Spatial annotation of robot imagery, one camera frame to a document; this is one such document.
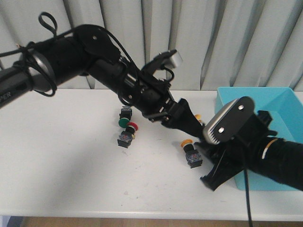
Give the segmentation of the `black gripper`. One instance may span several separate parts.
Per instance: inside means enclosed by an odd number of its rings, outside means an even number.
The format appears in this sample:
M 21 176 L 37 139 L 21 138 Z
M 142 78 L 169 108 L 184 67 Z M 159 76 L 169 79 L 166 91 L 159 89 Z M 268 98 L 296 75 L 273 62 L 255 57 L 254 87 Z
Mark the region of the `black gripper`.
M 160 121 L 169 129 L 203 139 L 202 124 L 192 113 L 187 100 L 175 102 L 169 91 L 170 81 L 157 79 L 145 70 L 122 71 L 118 74 L 118 98 L 137 108 L 143 117 Z
M 196 142 L 199 152 L 214 165 L 207 175 L 200 177 L 204 185 L 215 191 L 243 171 L 244 166 L 251 166 L 257 146 L 262 140 L 276 135 L 276 131 L 268 129 L 271 121 L 272 117 L 268 111 L 258 111 L 258 114 L 252 114 L 228 141 L 217 145 L 205 141 Z

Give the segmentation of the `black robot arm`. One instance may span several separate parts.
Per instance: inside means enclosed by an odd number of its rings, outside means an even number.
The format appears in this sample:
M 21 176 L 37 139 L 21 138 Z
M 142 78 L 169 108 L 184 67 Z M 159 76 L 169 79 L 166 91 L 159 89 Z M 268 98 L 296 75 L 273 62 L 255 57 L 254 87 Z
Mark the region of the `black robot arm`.
M 277 132 L 268 129 L 271 120 L 269 112 L 259 111 L 227 142 L 195 143 L 213 164 L 209 174 L 200 178 L 207 188 L 214 191 L 241 171 L 251 170 L 275 182 L 303 189 L 303 145 L 277 138 Z
M 139 69 L 121 44 L 107 30 L 81 25 L 53 38 L 19 49 L 20 59 L 0 73 L 0 105 L 5 106 L 28 91 L 53 96 L 57 86 L 88 73 L 137 108 L 152 122 L 202 138 L 203 126 L 185 99 L 176 102 L 170 79 L 156 79 L 157 70 L 171 72 L 181 59 L 176 50 L 156 56 Z

